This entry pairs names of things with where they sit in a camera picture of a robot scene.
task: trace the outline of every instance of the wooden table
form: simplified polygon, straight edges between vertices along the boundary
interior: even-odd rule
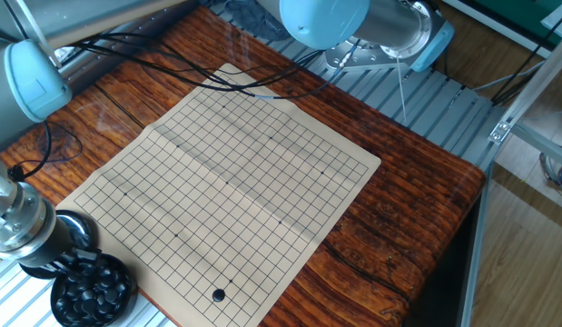
[[[163,41],[204,67],[291,64],[203,7],[171,28]],[[188,68],[156,54],[139,56]],[[249,74],[260,79],[277,71],[268,67]],[[203,80],[198,74],[184,75]],[[270,89],[280,95],[303,94],[323,83],[301,71]],[[79,135],[83,155],[70,163],[48,164],[28,182],[60,203],[192,89],[138,64],[121,64],[50,118]],[[382,164],[262,325],[399,326],[486,177],[337,87],[294,103],[377,155]],[[72,155],[76,150],[73,139],[56,128],[54,139],[56,152]],[[43,130],[37,128],[1,158],[8,165],[40,158],[36,147],[43,140]]]

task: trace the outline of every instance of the green panel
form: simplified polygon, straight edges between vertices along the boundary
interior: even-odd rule
[[[541,20],[562,5],[562,0],[467,0],[464,2],[480,5],[539,38],[545,37],[549,32],[541,24]],[[561,38],[553,34],[548,41],[552,45],[557,45]]]

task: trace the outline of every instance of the wooden floor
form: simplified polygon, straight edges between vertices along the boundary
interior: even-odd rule
[[[478,87],[512,74],[529,51],[440,4],[456,28],[449,75]],[[536,58],[530,65],[542,60]],[[497,88],[483,95],[490,97]],[[562,111],[562,73],[527,116]],[[562,115],[525,121],[562,144]],[[497,158],[472,326],[562,327],[562,196],[546,182],[539,151],[509,138]]]
[[[449,48],[449,76],[467,87],[475,88],[516,72],[530,51],[505,36],[437,0],[442,14],[454,25],[456,35]],[[544,60],[536,56],[525,68]],[[482,90],[491,98],[500,85]],[[562,145],[562,72],[531,106],[523,121],[546,138]],[[516,136],[510,136],[497,157],[497,163],[507,168],[562,206],[562,196],[552,183],[547,183],[538,164],[539,151]]]

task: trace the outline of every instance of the grid line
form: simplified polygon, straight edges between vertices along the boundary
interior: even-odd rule
[[[260,99],[202,90],[75,202],[214,326],[245,326],[368,169]]]

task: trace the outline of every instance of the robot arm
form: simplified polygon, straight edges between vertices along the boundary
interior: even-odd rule
[[[71,100],[53,48],[182,1],[0,0],[0,143]],[[331,49],[355,37],[417,71],[429,67],[453,36],[451,25],[419,2],[259,1],[309,47]],[[0,163],[0,258],[49,263],[60,252],[49,245],[53,239],[70,244],[53,206],[32,186],[10,181]]]
[[[183,1],[0,0],[0,143],[71,100],[53,49]],[[331,49],[356,37],[416,71],[428,68],[453,36],[452,26],[420,3],[258,1],[311,48]]]

